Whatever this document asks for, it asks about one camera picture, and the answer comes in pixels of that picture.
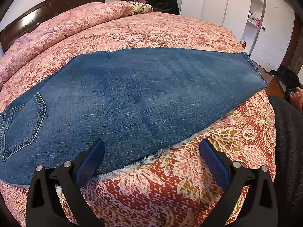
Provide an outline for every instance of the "bottle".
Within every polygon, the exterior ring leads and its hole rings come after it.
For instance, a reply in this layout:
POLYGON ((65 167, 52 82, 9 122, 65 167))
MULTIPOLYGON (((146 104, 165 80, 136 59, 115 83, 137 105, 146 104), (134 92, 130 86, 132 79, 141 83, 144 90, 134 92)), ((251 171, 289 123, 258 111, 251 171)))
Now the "bottle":
POLYGON ((242 38, 241 38, 241 41, 240 41, 240 44, 241 44, 241 45, 243 44, 244 40, 245 40, 245 38, 242 37, 242 38))

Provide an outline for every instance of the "wooden headboard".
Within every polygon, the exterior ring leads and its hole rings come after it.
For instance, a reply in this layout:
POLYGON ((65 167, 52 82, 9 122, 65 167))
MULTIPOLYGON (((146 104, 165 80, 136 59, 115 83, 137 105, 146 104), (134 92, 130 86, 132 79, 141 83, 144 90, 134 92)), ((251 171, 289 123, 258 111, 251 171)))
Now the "wooden headboard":
POLYGON ((90 2, 105 2, 105 0, 45 0, 32 7, 0 32, 3 52, 5 52, 17 38, 25 33, 32 32, 42 22, 90 2))

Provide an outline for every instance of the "pocket stitching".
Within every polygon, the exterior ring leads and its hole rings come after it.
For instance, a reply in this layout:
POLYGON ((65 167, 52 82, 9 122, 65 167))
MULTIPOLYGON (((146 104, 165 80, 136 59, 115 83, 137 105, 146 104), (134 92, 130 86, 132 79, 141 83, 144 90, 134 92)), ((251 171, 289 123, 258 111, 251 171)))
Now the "pocket stitching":
MULTIPOLYGON (((43 122, 43 119, 45 117, 45 114, 46 114, 46 104, 44 102, 44 100, 42 99, 41 95, 39 92, 37 92, 35 94, 35 100, 36 102, 38 103, 38 105, 40 106, 40 112, 39 112, 39 115, 38 115, 38 118, 37 118, 37 122, 36 122, 36 125, 35 125, 35 128, 33 130, 33 135, 27 140, 27 141, 24 141, 22 142, 19 146, 13 148, 11 151, 9 151, 8 153, 3 153, 2 155, 2 159, 3 161, 6 161, 12 154, 14 154, 15 152, 17 152, 18 150, 32 144, 39 132, 39 129, 42 125, 42 122, 43 122)), ((27 103, 23 104, 23 105, 20 105, 20 106, 17 106, 15 108, 13 108, 14 111, 17 111, 18 109, 24 107, 27 103)), ((6 150, 5 149, 5 135, 6 135, 6 132, 11 124, 11 121, 12 121, 12 118, 11 120, 8 120, 8 125, 7 125, 7 128, 5 130, 5 132, 3 132, 3 135, 2 135, 2 144, 3 144, 3 152, 6 150)))

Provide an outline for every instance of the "wooden floor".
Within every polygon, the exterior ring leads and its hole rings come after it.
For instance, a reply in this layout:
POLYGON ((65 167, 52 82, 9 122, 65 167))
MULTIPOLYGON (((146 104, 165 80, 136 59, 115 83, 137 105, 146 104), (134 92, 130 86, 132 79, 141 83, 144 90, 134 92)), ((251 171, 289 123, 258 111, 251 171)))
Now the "wooden floor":
POLYGON ((284 91, 281 87, 281 85, 277 82, 277 80, 270 74, 266 73, 265 70, 255 63, 257 66, 259 72, 263 76, 263 78, 269 83, 269 87, 265 89, 265 92, 267 95, 275 95, 280 98, 284 98, 284 91))

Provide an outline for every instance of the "denim seam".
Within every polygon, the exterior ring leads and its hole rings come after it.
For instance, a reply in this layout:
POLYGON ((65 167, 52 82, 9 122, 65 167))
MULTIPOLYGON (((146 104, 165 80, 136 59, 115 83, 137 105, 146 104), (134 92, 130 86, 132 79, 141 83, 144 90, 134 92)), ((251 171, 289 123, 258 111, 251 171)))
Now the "denim seam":
POLYGON ((242 54, 245 56, 245 58, 248 60, 248 62, 254 67, 254 69, 257 71, 257 73, 262 78, 263 82, 266 83, 267 85, 269 85, 268 82, 263 78, 262 74, 259 72, 259 69, 255 66, 255 64, 252 62, 252 60, 248 57, 247 53, 242 52, 242 54))
POLYGON ((1 127, 0 127, 0 143, 1 143, 0 148, 1 148, 2 158, 4 158, 4 155, 3 155, 4 145, 3 145, 3 141, 2 141, 2 139, 3 139, 2 134, 3 134, 3 129, 4 129, 5 117, 6 117, 6 109, 7 109, 7 107, 3 111, 3 115, 2 115, 2 119, 1 119, 1 127))
MULTIPOLYGON (((8 130, 8 127, 9 127, 11 121, 12 121, 12 118, 11 118, 10 123, 8 122, 7 128, 6 128, 6 130, 5 130, 4 134, 3 134, 3 139, 2 139, 3 148, 5 149, 5 150, 3 150, 3 156, 2 156, 3 161, 6 161, 11 155, 13 155, 14 153, 16 153, 17 151, 19 151, 20 149, 22 149, 25 146, 28 146, 28 145, 30 145, 30 144, 32 144, 34 142, 34 140, 35 140, 35 138, 36 138, 36 136, 38 134, 38 131, 39 131, 41 125, 42 125, 42 121, 43 121, 43 119, 45 117, 45 114, 46 114, 46 104, 45 104, 44 100, 42 99, 42 97, 41 97, 41 95, 40 95, 39 92, 37 92, 35 94, 35 100, 36 100, 37 104, 40 106, 40 111, 39 111, 39 115, 38 115, 37 122, 36 122, 36 125, 34 127, 34 131, 33 131, 32 136, 27 141, 21 142, 20 145, 18 145, 17 147, 13 148, 12 150, 10 150, 6 154, 4 154, 4 151, 6 151, 4 137, 5 137, 5 134, 6 134, 7 130, 8 130)), ((18 110, 18 109, 20 109, 20 108, 22 108, 22 107, 24 107, 25 105, 26 104, 23 104, 23 105, 20 105, 20 106, 16 107, 17 109, 13 110, 13 112, 16 111, 16 110, 18 110)))

